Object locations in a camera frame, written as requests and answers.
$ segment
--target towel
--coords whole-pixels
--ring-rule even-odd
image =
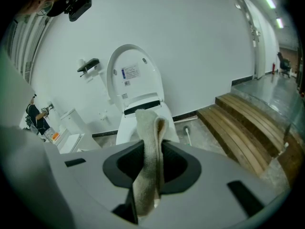
[[[137,110],[135,116],[138,135],[144,141],[144,162],[132,187],[137,215],[145,216],[153,209],[155,191],[160,196],[164,184],[161,143],[168,121],[151,110]]]

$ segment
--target red object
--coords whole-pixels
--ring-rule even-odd
[[[272,64],[272,74],[275,73],[275,63]]]

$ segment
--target open toilet lid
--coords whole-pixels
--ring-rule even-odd
[[[158,68],[142,48],[133,44],[120,46],[111,55],[107,67],[107,91],[121,112],[129,104],[152,96],[164,101]]]

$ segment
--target toilet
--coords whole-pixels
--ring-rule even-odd
[[[153,110],[167,119],[169,128],[164,138],[179,142],[172,113],[164,102],[160,72],[143,49],[126,44],[113,52],[107,67],[107,91],[111,101],[122,112],[116,145],[130,142],[136,133],[137,109]]]

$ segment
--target toilet brush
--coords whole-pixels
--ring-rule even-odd
[[[189,138],[189,142],[190,142],[190,146],[192,146],[192,142],[191,142],[191,138],[190,138],[190,128],[186,125],[185,127],[183,127],[183,130],[186,132],[187,137]]]

